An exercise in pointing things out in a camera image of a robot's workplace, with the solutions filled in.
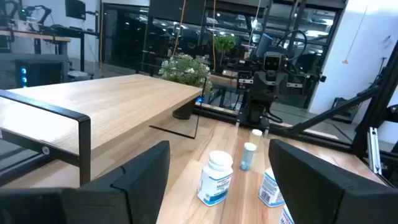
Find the small pale yellow vial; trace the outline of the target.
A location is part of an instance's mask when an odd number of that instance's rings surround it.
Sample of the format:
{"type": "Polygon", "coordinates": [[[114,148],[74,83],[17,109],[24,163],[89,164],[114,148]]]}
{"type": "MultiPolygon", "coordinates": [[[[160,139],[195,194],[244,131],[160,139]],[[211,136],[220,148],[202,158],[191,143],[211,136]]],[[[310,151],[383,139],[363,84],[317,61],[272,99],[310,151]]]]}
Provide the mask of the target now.
{"type": "Polygon", "coordinates": [[[253,129],[249,136],[249,142],[258,146],[262,138],[262,131],[259,129],[253,129]]]}

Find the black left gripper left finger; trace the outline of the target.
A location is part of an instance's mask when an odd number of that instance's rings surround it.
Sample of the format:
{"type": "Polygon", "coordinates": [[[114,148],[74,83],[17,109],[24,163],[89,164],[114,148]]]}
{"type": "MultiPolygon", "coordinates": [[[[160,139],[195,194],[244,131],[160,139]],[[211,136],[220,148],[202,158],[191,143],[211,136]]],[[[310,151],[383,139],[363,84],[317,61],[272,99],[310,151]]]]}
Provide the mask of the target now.
{"type": "Polygon", "coordinates": [[[169,167],[161,141],[76,189],[1,189],[0,224],[155,224],[169,167]]]}

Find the wooden shelf with black frame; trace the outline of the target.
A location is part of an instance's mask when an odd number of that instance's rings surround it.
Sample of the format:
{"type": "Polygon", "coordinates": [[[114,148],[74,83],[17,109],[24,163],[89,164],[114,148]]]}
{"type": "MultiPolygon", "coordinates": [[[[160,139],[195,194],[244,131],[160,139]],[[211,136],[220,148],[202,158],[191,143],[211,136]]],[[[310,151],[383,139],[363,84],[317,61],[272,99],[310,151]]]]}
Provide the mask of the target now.
{"type": "Polygon", "coordinates": [[[0,140],[39,154],[0,187],[79,187],[115,165],[110,154],[201,88],[145,75],[0,90],[0,140]]]}

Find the black computer monitor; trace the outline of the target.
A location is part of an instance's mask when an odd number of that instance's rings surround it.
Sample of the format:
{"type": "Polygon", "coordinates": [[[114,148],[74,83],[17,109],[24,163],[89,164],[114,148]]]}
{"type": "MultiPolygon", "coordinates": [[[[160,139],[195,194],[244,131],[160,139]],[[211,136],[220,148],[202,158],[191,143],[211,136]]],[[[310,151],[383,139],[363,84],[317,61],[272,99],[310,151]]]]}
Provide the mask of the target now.
{"type": "Polygon", "coordinates": [[[82,0],[65,0],[65,15],[74,19],[86,20],[86,4],[82,0]]]}

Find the black floor stand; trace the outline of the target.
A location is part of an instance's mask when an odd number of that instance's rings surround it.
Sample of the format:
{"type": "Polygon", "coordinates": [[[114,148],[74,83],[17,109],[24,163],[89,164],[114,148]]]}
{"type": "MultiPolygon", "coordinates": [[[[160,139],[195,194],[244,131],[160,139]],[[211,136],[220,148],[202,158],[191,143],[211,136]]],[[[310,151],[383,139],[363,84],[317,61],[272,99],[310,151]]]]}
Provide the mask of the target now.
{"type": "MultiPolygon", "coordinates": [[[[346,101],[347,101],[346,99],[341,98],[341,97],[335,98],[331,108],[340,106],[343,103],[345,103],[346,101]]],[[[361,105],[362,105],[362,102],[360,102],[357,105],[354,105],[350,108],[341,110],[341,111],[337,112],[337,114],[333,115],[331,120],[346,123],[346,124],[351,124],[354,120],[354,117],[358,113],[359,107],[361,105]]]]}

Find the silver aluminium bracket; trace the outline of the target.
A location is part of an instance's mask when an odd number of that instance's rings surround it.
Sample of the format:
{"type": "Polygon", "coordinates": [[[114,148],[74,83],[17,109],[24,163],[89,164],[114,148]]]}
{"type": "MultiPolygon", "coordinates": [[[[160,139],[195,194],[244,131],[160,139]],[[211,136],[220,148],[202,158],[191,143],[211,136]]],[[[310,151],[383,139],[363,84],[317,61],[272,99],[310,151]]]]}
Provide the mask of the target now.
{"type": "Polygon", "coordinates": [[[382,175],[382,164],[380,159],[379,141],[376,128],[369,127],[367,133],[367,141],[369,168],[375,174],[382,175]]]}

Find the computer tower with blue lights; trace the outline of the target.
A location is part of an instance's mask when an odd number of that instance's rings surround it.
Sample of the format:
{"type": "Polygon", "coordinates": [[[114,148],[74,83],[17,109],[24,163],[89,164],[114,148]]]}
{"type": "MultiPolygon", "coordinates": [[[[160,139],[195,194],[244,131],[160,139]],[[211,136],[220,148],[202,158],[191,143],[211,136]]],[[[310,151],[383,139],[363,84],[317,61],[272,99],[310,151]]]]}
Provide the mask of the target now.
{"type": "Polygon", "coordinates": [[[59,60],[16,60],[14,65],[18,88],[63,83],[68,72],[59,60]]]}

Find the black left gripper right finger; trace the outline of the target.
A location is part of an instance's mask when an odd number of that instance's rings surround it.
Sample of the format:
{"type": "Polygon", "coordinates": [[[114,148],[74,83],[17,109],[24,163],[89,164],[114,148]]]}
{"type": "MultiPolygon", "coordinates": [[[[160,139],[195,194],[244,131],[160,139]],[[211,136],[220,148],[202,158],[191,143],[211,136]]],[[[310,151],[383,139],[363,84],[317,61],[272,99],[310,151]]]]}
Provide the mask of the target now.
{"type": "Polygon", "coordinates": [[[398,189],[279,139],[269,143],[269,160],[295,224],[398,224],[398,189]]]}

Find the bushy green potted plant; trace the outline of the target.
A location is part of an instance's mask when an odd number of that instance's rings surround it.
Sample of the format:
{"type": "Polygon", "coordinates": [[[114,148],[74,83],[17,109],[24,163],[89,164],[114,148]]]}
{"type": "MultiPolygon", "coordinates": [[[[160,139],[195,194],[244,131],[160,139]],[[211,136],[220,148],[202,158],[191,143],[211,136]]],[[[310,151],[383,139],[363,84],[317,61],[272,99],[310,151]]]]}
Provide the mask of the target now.
{"type": "Polygon", "coordinates": [[[213,95],[210,68],[204,59],[178,54],[162,62],[161,79],[201,88],[205,96],[213,95]]]}

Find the white labelled medicine bottle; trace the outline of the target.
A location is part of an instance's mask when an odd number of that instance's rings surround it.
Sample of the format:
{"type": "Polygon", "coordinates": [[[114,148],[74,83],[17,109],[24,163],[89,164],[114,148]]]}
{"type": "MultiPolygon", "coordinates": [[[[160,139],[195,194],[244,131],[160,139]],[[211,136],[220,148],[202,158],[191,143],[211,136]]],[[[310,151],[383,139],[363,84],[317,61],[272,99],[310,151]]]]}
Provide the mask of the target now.
{"type": "Polygon", "coordinates": [[[268,207],[279,207],[285,203],[271,167],[264,173],[258,196],[268,207]]]}
{"type": "Polygon", "coordinates": [[[283,206],[278,224],[295,224],[286,204],[283,206]]]}
{"type": "Polygon", "coordinates": [[[222,202],[229,190],[233,175],[233,159],[224,151],[211,151],[202,168],[197,197],[211,207],[222,202]]]}

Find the black aluminium rig frame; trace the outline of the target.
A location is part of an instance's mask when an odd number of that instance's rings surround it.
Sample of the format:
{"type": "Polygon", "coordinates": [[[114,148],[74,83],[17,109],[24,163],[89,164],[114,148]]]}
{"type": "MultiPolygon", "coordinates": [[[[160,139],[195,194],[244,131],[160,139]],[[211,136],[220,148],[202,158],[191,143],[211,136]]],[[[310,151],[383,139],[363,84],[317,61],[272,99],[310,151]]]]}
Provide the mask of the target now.
{"type": "MultiPolygon", "coordinates": [[[[368,159],[368,141],[367,133],[369,127],[377,128],[377,125],[385,119],[385,111],[390,102],[393,92],[398,87],[398,41],[396,42],[391,56],[385,67],[373,84],[366,90],[358,93],[357,96],[348,100],[336,108],[330,109],[320,115],[317,115],[308,121],[298,123],[292,127],[283,127],[279,124],[271,124],[269,133],[296,141],[301,141],[316,146],[321,146],[336,151],[355,155],[361,162],[369,165],[368,159]],[[356,128],[356,134],[351,143],[343,142],[319,134],[306,132],[306,129],[331,118],[337,112],[357,105],[360,102],[369,100],[368,108],[363,119],[356,128]]],[[[380,151],[382,168],[384,165],[398,169],[398,153],[380,151]]],[[[382,175],[376,174],[376,177],[388,186],[393,184],[382,175]]]]}

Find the small background green tree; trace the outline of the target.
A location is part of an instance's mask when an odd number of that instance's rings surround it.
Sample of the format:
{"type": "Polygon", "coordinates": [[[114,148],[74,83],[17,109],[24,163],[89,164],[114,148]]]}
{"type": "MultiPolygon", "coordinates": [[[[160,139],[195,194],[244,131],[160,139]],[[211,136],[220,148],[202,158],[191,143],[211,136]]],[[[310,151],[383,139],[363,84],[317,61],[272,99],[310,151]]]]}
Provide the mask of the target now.
{"type": "Polygon", "coordinates": [[[234,48],[236,42],[233,36],[224,35],[215,37],[215,50],[220,54],[220,65],[226,53],[234,48]]]}

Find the small blue vial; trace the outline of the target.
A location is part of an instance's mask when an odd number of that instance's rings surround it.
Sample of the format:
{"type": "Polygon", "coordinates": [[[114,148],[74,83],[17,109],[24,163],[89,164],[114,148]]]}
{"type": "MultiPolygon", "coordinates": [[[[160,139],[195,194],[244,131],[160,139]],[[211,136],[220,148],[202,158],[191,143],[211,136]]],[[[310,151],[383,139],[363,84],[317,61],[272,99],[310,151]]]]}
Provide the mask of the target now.
{"type": "Polygon", "coordinates": [[[250,170],[252,165],[252,160],[257,146],[251,142],[245,142],[243,148],[243,156],[241,159],[240,169],[250,170]]]}

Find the wooden desk with black frame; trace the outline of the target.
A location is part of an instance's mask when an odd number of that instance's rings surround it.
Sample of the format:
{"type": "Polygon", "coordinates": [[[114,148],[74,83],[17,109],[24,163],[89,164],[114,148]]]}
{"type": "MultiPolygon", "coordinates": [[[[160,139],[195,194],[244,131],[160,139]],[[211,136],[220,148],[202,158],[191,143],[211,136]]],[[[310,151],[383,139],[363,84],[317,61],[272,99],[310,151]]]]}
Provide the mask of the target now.
{"type": "Polygon", "coordinates": [[[80,70],[85,71],[85,35],[98,36],[95,32],[90,32],[82,29],[72,29],[67,27],[62,27],[60,29],[61,35],[58,34],[39,34],[35,32],[27,32],[12,29],[0,29],[0,35],[11,37],[11,42],[14,41],[14,37],[28,37],[33,39],[43,39],[49,40],[51,42],[69,42],[71,38],[80,39],[80,70]]]}

